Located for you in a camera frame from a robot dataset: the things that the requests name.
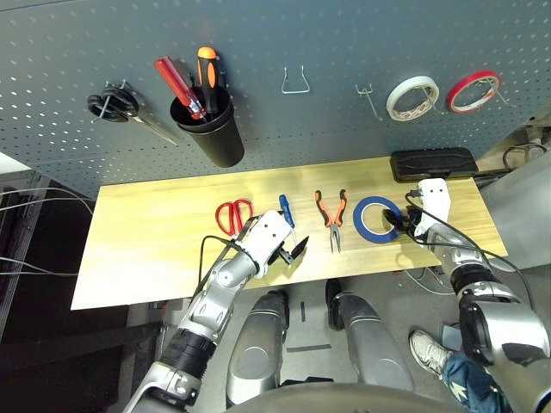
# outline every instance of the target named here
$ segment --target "robotic hand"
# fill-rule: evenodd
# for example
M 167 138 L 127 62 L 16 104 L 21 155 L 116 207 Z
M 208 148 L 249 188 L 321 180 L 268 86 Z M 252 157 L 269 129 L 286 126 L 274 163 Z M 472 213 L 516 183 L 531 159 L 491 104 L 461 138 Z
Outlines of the robotic hand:
M 267 211 L 244 242 L 235 241 L 239 252 L 210 269 L 206 288 L 191 303 L 178 332 L 160 360 L 150 367 L 125 413 L 175 412 L 195 403 L 207 363 L 232 315 L 236 295 L 251 278 L 264 277 L 278 256 L 289 264 L 305 249 L 308 238 L 291 254 L 282 248 L 290 233 L 291 227 L 278 212 Z
M 478 246 L 444 224 L 451 202 L 443 179 L 423 180 L 410 194 L 421 197 L 420 220 L 418 208 L 410 208 L 409 218 L 385 215 L 442 263 L 459 301 L 465 354 L 492 375 L 514 411 L 550 409 L 551 359 L 542 322 L 494 277 Z

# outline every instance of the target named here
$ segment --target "wooden board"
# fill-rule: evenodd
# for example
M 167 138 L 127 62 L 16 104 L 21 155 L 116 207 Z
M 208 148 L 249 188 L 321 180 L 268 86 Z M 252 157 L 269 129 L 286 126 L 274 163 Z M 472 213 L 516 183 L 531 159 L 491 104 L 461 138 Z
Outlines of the wooden board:
M 473 180 L 451 180 L 448 186 L 449 222 L 482 248 L 506 255 Z M 405 208 L 404 195 L 415 187 L 415 183 L 394 181 L 388 157 L 102 187 L 72 309 L 190 296 L 197 284 L 202 238 L 225 236 L 216 225 L 214 211 L 220 203 L 238 198 L 251 200 L 255 213 L 263 213 L 279 209 L 278 195 L 286 194 L 297 238 L 310 236 L 303 259 L 291 267 L 278 260 L 265 278 L 253 280 L 248 287 L 436 265 L 430 252 L 406 236 L 387 244 L 370 243 L 352 222 L 361 199 L 379 195 Z M 332 254 L 314 191 L 322 191 L 334 213 L 341 188 L 347 190 L 349 203 L 340 231 L 342 253 Z M 380 212 L 375 219 L 382 221 Z M 293 248 L 291 237 L 286 245 Z M 222 248 L 215 240 L 207 241 L 205 271 Z

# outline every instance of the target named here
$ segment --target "black cup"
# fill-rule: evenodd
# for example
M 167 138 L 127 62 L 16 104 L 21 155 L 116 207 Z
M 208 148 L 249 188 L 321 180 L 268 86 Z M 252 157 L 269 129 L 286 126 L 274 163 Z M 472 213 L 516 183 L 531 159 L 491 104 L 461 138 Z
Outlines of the black cup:
M 193 90 L 201 99 L 201 90 L 199 88 L 193 88 Z M 207 115 L 207 123 L 193 119 L 177 98 L 170 105 L 170 116 L 217 166 L 229 168 L 243 159 L 245 148 L 233 119 L 230 95 L 227 90 L 219 88 L 217 96 L 220 111 L 213 119 L 208 118 L 209 115 Z

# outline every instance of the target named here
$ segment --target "tape roll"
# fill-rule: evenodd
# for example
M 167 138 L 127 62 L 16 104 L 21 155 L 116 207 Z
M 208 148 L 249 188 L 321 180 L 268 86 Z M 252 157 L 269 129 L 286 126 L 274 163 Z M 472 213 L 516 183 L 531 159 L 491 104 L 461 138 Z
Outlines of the tape roll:
M 455 98 L 465 89 L 470 88 L 474 83 L 487 82 L 488 91 L 477 101 L 469 103 L 468 105 L 457 106 L 455 105 Z M 477 71 L 472 75 L 469 75 L 462 79 L 453 89 L 448 93 L 446 102 L 448 108 L 452 112 L 457 114 L 467 114 L 474 110 L 480 109 L 486 105 L 498 92 L 501 87 L 501 78 L 495 71 Z
M 428 89 L 426 98 L 422 103 L 417 105 L 413 109 L 409 109 L 403 112 L 395 109 L 396 103 L 407 92 L 410 92 L 414 89 Z M 434 80 L 428 76 L 415 76 L 411 79 L 407 79 L 404 82 L 400 83 L 394 88 L 387 99 L 387 111 L 390 117 L 399 122 L 405 122 L 408 120 L 414 120 L 419 116 L 426 114 L 432 105 L 436 103 L 438 96 L 440 95 L 440 90 Z
M 356 208 L 354 208 L 354 213 L 352 216 L 354 219 L 354 226 L 356 228 L 356 231 L 358 231 L 358 233 L 362 237 L 364 237 L 371 243 L 390 243 L 399 235 L 398 231 L 396 231 L 396 228 L 392 227 L 384 234 L 378 234 L 371 231 L 365 225 L 365 222 L 363 222 L 364 211 L 372 205 L 381 205 L 382 207 L 390 209 L 393 213 L 397 215 L 401 214 L 399 208 L 391 200 L 383 198 L 382 196 L 369 196 L 368 198 L 364 198 L 363 200 L 358 202 L 358 205 L 356 205 Z

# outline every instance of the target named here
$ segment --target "blue screwdriver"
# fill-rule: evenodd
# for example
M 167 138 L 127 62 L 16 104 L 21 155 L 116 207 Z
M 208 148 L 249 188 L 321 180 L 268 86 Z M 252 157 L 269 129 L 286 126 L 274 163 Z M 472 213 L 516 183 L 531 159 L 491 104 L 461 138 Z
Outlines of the blue screwdriver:
M 294 234 L 293 216 L 291 215 L 291 210 L 289 209 L 289 203 L 285 195 L 279 195 L 279 205 L 283 210 L 283 217 L 285 217 L 285 220 L 291 226 L 291 233 L 293 234 L 294 244 L 296 245 L 296 235 Z

